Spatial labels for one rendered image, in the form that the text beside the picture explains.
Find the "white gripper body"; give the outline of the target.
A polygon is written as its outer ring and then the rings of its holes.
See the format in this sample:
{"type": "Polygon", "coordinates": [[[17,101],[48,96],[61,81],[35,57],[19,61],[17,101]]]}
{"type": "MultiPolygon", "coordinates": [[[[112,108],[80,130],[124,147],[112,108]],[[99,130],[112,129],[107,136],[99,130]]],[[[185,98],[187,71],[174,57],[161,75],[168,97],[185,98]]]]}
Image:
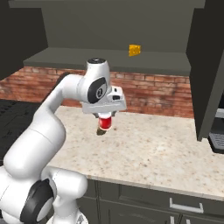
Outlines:
{"type": "Polygon", "coordinates": [[[108,113],[127,108],[124,94],[104,95],[96,103],[90,103],[87,99],[81,99],[80,103],[85,114],[108,113]]]}

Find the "yellow cheese wedge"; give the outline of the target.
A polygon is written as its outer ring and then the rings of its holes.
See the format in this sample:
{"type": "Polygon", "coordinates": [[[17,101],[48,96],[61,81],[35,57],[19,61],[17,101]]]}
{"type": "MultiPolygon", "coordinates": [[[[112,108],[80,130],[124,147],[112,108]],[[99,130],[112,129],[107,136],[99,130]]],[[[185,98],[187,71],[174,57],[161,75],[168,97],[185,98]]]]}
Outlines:
{"type": "Polygon", "coordinates": [[[140,45],[130,45],[129,46],[129,56],[136,56],[141,53],[141,46],[140,45]]]}

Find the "narrow dark grey drawer front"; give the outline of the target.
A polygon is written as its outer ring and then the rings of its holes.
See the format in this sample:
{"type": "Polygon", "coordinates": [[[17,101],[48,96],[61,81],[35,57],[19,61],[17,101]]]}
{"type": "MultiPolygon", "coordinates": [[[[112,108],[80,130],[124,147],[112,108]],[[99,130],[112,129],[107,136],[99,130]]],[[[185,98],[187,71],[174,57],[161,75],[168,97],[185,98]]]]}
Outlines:
{"type": "Polygon", "coordinates": [[[96,198],[97,197],[97,181],[89,179],[87,181],[87,191],[84,194],[85,197],[96,198]]]}

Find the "dark grey cabinet door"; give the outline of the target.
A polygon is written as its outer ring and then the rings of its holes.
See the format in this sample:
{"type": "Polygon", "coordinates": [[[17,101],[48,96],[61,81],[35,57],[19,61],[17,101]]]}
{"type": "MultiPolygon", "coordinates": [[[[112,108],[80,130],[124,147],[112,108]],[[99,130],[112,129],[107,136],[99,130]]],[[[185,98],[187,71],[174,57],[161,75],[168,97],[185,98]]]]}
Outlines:
{"type": "Polygon", "coordinates": [[[186,48],[197,140],[207,138],[224,89],[224,0],[206,0],[192,15],[186,48]]]}
{"type": "Polygon", "coordinates": [[[11,8],[9,0],[0,0],[0,81],[46,48],[41,9],[11,8]]]}

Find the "dark grey cupboard door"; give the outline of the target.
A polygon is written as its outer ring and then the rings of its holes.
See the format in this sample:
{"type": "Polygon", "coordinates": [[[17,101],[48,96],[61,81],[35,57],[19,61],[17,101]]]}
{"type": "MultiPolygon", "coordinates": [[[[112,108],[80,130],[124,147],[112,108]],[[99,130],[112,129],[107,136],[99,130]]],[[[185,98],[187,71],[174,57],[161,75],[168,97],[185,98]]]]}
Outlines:
{"type": "Polygon", "coordinates": [[[173,216],[178,224],[179,215],[162,210],[100,201],[101,224],[170,224],[173,216]]]}

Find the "dark grey appliance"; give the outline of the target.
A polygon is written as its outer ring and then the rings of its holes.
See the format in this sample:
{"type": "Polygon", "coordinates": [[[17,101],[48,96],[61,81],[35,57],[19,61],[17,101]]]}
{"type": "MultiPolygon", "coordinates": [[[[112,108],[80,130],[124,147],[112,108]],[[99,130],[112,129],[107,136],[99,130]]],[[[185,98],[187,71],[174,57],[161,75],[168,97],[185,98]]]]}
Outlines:
{"type": "Polygon", "coordinates": [[[214,153],[224,154],[224,95],[220,98],[208,142],[214,153]]]}

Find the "dark grey open wall cabinet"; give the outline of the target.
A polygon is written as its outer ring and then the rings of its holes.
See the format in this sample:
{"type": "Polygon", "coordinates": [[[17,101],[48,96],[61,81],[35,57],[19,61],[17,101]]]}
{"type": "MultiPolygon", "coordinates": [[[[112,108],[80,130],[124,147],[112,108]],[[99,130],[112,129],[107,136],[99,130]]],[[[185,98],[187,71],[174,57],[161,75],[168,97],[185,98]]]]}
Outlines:
{"type": "Polygon", "coordinates": [[[103,58],[115,72],[187,76],[193,11],[206,0],[10,0],[11,8],[41,9],[47,48],[24,63],[83,69],[103,58]],[[129,46],[141,53],[129,56],[129,46]]]}

